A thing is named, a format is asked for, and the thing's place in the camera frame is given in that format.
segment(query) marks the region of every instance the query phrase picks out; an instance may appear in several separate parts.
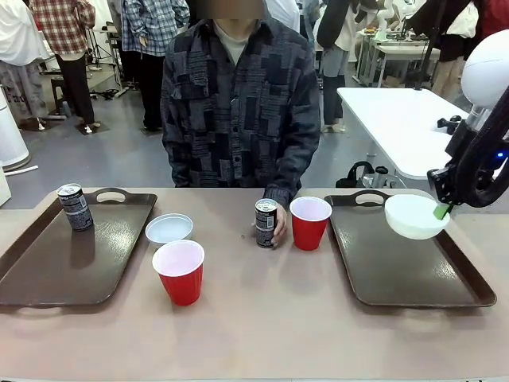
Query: white bowl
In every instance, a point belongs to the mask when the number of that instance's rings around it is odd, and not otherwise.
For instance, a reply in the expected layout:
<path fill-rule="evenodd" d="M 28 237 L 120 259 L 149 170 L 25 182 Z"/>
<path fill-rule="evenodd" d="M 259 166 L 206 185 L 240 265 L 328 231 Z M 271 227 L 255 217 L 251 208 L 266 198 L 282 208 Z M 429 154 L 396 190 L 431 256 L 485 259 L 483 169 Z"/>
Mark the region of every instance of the white bowl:
<path fill-rule="evenodd" d="M 177 240 L 188 240 L 192 235 L 192 220 L 180 213 L 162 215 L 146 226 L 145 235 L 155 248 Z"/>
<path fill-rule="evenodd" d="M 438 220 L 433 212 L 438 203 L 418 195 L 395 195 L 385 203 L 385 217 L 399 235 L 413 240 L 431 239 L 447 227 L 451 216 Z"/>

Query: tray handle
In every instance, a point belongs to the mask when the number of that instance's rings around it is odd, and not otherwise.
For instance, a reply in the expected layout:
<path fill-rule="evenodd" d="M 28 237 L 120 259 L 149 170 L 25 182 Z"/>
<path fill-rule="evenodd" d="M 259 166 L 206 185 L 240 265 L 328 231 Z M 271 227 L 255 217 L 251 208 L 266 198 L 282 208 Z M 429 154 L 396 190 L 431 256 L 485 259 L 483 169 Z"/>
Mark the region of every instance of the tray handle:
<path fill-rule="evenodd" d="M 357 198 L 363 195 L 376 195 L 383 199 L 383 203 L 377 203 L 376 201 L 366 201 L 364 203 L 357 202 Z M 387 199 L 390 198 L 390 195 L 378 191 L 377 189 L 364 189 L 359 191 L 358 193 L 353 193 L 352 195 L 332 195 L 326 197 L 325 200 L 332 205 L 332 207 L 336 205 L 348 206 L 348 207 L 382 207 L 385 205 Z"/>
<path fill-rule="evenodd" d="M 115 187 L 107 187 L 105 189 L 98 189 L 94 193 L 87 194 L 87 196 L 91 197 L 92 199 L 97 201 L 97 198 L 100 195 L 104 194 L 104 193 L 120 193 L 121 195 L 123 195 L 126 198 L 124 201 L 109 200 L 109 201 L 103 201 L 102 202 L 102 203 L 109 204 L 109 205 L 112 205 L 112 204 L 115 204 L 115 205 L 129 204 L 131 201 L 134 201 L 134 198 L 136 197 L 134 194 L 128 193 L 125 189 L 117 189 Z"/>

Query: tray rim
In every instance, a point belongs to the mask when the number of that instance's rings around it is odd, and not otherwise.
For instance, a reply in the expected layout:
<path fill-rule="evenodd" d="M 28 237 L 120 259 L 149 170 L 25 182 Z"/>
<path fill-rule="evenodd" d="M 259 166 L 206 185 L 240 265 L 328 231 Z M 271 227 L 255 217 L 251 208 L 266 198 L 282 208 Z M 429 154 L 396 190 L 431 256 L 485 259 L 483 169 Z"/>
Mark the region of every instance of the tray rim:
<path fill-rule="evenodd" d="M 334 205 L 333 202 L 332 202 L 334 199 L 344 199 L 346 201 L 350 201 L 350 202 L 354 201 L 355 202 L 357 197 L 360 197 L 360 196 L 363 196 L 363 195 L 375 195 L 375 196 L 378 196 L 378 197 L 382 197 L 383 198 L 383 203 L 380 204 L 380 203 L 376 203 L 376 202 L 365 202 L 365 203 L 362 203 L 360 205 L 351 204 L 351 205 L 339 206 L 339 205 Z M 386 193 L 378 191 L 377 189 L 366 189 L 366 190 L 362 190 L 362 191 L 359 191 L 359 192 L 356 192 L 356 193 L 352 193 L 352 194 L 349 194 L 349 195 L 327 195 L 326 197 L 324 197 L 324 200 L 327 201 L 331 205 L 331 207 L 333 209 L 335 207 L 336 208 L 338 208 L 338 207 L 345 207 L 345 208 L 367 207 L 367 208 L 372 208 L 372 207 L 383 207 L 385 205 L 385 202 L 387 201 L 387 199 L 389 199 L 392 196 L 393 195 L 388 195 Z M 450 305 L 450 304 L 449 305 L 447 305 L 447 304 L 433 304 L 433 305 L 431 305 L 431 304 L 428 304 L 428 305 L 413 304 L 413 305 L 409 305 L 409 304 L 398 304 L 398 303 L 384 303 L 384 304 L 380 304 L 380 303 L 368 302 L 368 301 L 366 301 L 365 299 L 363 299 L 363 298 L 361 298 L 359 296 L 359 294 L 357 293 L 355 284 L 352 281 L 352 275 L 350 273 L 350 269 L 349 269 L 349 267 L 347 265 L 347 261 L 344 258 L 344 244 L 343 244 L 343 241 L 338 238 L 339 233 L 336 231 L 336 227 L 332 223 L 332 215 L 331 215 L 331 217 L 329 217 L 328 220 L 329 220 L 330 226 L 332 228 L 332 231 L 334 233 L 334 240 L 335 240 L 335 242 L 336 242 L 336 244 L 337 244 L 337 246 L 339 248 L 339 251 L 340 251 L 340 257 L 341 257 L 341 260 L 343 262 L 345 272 L 346 272 L 346 274 L 348 276 L 348 283 L 350 284 L 350 287 L 351 287 L 352 292 L 355 295 L 356 299 L 359 300 L 360 302 L 362 302 L 366 306 L 371 306 L 371 307 L 386 307 L 386 308 L 399 308 L 399 309 L 467 310 L 467 309 L 477 309 L 477 308 L 489 308 L 491 306 L 494 306 L 497 303 L 498 297 L 497 297 L 495 291 L 492 289 L 492 287 L 490 286 L 488 281 L 486 281 L 486 279 L 482 276 L 482 274 L 477 270 L 477 268 L 474 266 L 474 264 L 472 263 L 470 258 L 468 258 L 466 256 L 464 251 L 456 244 L 454 239 L 450 236 L 450 234 L 446 230 L 442 231 L 438 236 L 443 236 L 444 237 L 443 240 L 450 240 L 450 242 L 452 244 L 454 244 L 458 248 L 458 250 L 461 252 L 461 254 L 465 258 L 465 260 L 468 262 L 470 267 L 473 270 L 475 270 L 475 272 L 477 273 L 479 278 L 482 280 L 484 285 L 489 289 L 489 291 L 490 291 L 490 293 L 492 295 L 492 300 L 489 303 L 484 303 L 484 304 L 477 303 L 477 304 L 470 304 L 470 305 Z M 437 242 L 437 245 L 439 245 L 441 247 L 441 249 L 443 251 L 445 251 L 445 249 L 442 247 L 441 243 Z"/>
<path fill-rule="evenodd" d="M 126 199 L 124 201 L 116 201 L 116 200 L 106 200 L 99 202 L 97 201 L 97 197 L 103 193 L 119 193 L 122 194 Z M 63 207 L 60 203 L 58 196 L 55 193 L 50 193 L 49 195 L 54 194 L 54 199 L 49 203 L 48 206 L 44 207 L 42 212 L 35 218 L 32 223 L 28 225 L 28 227 L 21 233 L 21 235 L 3 252 L 3 254 L 0 255 L 0 266 L 1 267 L 7 267 L 8 270 L 5 273 L 0 274 L 0 283 L 2 282 L 3 278 L 7 274 L 7 272 L 23 257 L 26 250 L 33 244 L 33 242 L 44 232 L 44 230 L 53 222 L 53 220 L 58 216 L 58 214 L 62 211 Z M 145 220 L 143 221 L 143 224 L 141 225 L 138 233 L 138 237 L 136 241 L 134 242 L 134 245 L 131 249 L 131 252 L 129 256 L 127 256 L 127 259 L 124 263 L 124 267 L 122 269 L 122 272 L 120 273 L 120 276 L 117 279 L 117 282 L 115 283 L 114 287 L 112 288 L 111 292 L 105 296 L 104 298 L 101 298 L 97 302 L 81 302 L 81 303 L 36 303 L 36 304 L 13 304 L 13 303 L 6 303 L 0 300 L 0 307 L 11 307 L 11 308 L 35 308 L 35 309 L 48 309 L 48 308 L 62 308 L 62 307 L 72 307 L 72 306 L 96 306 L 99 304 L 105 303 L 108 299 L 110 299 L 113 294 L 116 292 L 120 281 L 122 280 L 122 277 L 125 274 L 127 264 L 130 262 L 131 256 L 134 254 L 134 251 L 136 247 L 138 246 L 138 242 L 140 240 L 140 236 L 144 232 L 144 228 L 148 223 L 148 220 L 150 218 L 150 215 L 153 211 L 153 208 L 157 202 L 157 195 L 154 193 L 130 193 L 126 191 L 125 189 L 115 188 L 115 187 L 106 187 L 97 189 L 96 191 L 92 193 L 85 193 L 84 192 L 85 199 L 87 200 L 87 203 L 90 205 L 146 205 L 147 207 L 150 207 L 149 212 L 147 213 L 147 216 Z M 29 234 L 29 230 L 32 227 L 38 226 L 38 223 L 41 220 L 48 220 L 47 224 L 44 224 L 44 227 L 37 233 L 36 236 L 33 237 L 31 240 L 29 240 L 29 244 L 26 245 L 24 243 L 24 238 Z M 9 266 L 4 266 L 4 262 L 9 261 L 6 258 L 6 255 L 10 251 L 14 251 L 14 248 L 19 245 L 25 247 L 25 250 L 15 259 L 15 261 L 11 262 Z"/>

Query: soda can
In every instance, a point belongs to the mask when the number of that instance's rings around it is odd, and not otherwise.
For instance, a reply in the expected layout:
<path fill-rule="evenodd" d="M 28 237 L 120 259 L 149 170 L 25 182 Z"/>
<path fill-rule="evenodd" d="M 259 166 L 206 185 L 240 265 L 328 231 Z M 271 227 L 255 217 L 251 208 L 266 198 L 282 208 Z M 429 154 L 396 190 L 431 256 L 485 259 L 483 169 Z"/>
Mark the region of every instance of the soda can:
<path fill-rule="evenodd" d="M 94 225 L 90 208 L 81 186 L 76 183 L 61 186 L 56 193 L 72 229 L 84 231 Z"/>
<path fill-rule="evenodd" d="M 256 244 L 262 248 L 272 248 L 278 203 L 272 199 L 261 199 L 256 202 L 255 207 Z"/>

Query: plaid shirt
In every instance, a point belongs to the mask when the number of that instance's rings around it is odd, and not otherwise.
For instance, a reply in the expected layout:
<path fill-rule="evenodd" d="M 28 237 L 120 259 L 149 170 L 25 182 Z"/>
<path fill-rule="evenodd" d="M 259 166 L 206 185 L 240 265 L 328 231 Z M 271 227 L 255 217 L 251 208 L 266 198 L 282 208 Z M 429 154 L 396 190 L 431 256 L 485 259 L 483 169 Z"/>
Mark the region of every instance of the plaid shirt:
<path fill-rule="evenodd" d="M 189 21 L 185 0 L 123 0 L 122 48 L 163 57 L 166 46 Z M 147 38 L 146 47 L 140 37 Z"/>
<path fill-rule="evenodd" d="M 31 0 L 30 9 L 55 54 L 87 50 L 84 29 L 95 25 L 95 8 L 87 0 Z"/>
<path fill-rule="evenodd" d="M 264 187 L 287 207 L 320 139 L 313 51 L 270 16 L 235 66 L 202 20 L 169 45 L 161 113 L 177 187 Z"/>

